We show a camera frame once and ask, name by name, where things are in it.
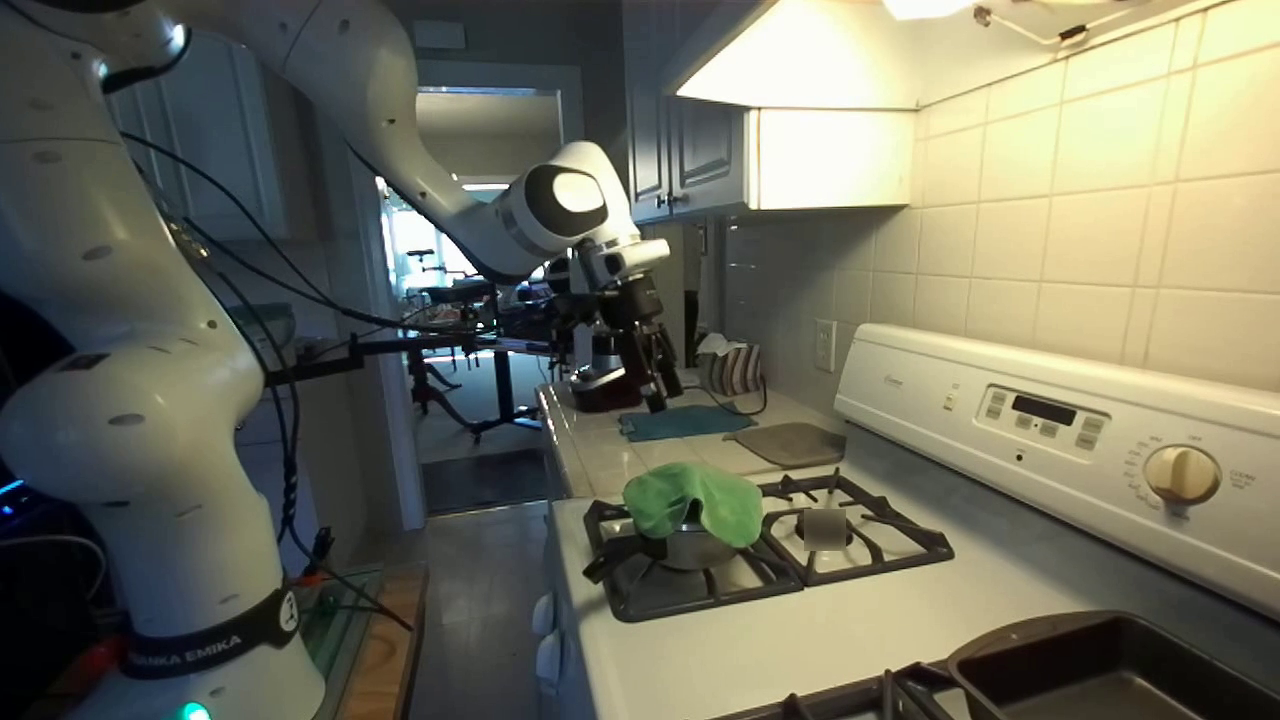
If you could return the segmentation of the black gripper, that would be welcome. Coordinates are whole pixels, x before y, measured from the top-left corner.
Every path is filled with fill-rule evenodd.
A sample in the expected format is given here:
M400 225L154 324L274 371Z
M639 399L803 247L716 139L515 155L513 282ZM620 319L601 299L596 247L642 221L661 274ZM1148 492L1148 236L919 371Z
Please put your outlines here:
M605 330L620 345L636 345L639 396L647 412L663 412L666 396L684 396L677 345L661 319L663 299L647 274L632 274L632 279L586 291L571 282L568 258L551 258L546 289L551 289L551 341L560 348L568 348L581 326Z

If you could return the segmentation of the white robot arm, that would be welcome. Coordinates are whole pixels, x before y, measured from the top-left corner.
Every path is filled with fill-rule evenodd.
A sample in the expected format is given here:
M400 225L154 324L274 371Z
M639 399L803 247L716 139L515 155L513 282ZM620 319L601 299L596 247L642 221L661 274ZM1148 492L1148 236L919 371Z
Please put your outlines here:
M0 289L72 352L2 404L2 463L87 517L126 608L122 661L72 720L325 708L269 498L236 454L263 369L182 258L105 105L181 59L197 27L248 43L490 279L560 258L581 291L625 291L666 256L593 139L489 203L468 201L418 139L414 51L382 0L8 0Z

